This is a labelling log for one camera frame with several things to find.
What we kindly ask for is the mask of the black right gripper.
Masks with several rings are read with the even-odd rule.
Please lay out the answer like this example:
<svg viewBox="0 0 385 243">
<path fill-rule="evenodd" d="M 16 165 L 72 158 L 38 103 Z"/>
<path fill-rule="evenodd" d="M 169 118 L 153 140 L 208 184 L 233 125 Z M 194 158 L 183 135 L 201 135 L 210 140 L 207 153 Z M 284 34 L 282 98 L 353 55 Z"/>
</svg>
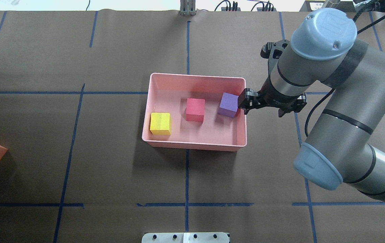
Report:
<svg viewBox="0 0 385 243">
<path fill-rule="evenodd" d="M 247 115 L 250 110 L 265 107 L 278 108 L 278 117 L 294 112 L 299 113 L 307 105 L 306 95 L 287 96 L 276 90 L 270 79 L 267 79 L 258 92 L 243 89 L 238 97 L 238 108 Z"/>
</svg>

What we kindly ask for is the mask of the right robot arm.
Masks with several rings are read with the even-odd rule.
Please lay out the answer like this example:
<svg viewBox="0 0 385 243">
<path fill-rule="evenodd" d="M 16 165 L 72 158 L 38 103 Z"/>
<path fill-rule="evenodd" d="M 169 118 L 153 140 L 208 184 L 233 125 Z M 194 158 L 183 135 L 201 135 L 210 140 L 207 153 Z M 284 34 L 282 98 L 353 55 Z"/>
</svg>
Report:
<svg viewBox="0 0 385 243">
<path fill-rule="evenodd" d="M 308 13 L 291 40 L 263 46 L 268 78 L 261 90 L 244 89 L 238 108 L 295 112 L 316 81 L 333 91 L 294 160 L 294 169 L 326 190 L 346 183 L 385 203 L 385 153 L 368 144 L 385 115 L 385 52 L 357 38 L 345 12 Z"/>
</svg>

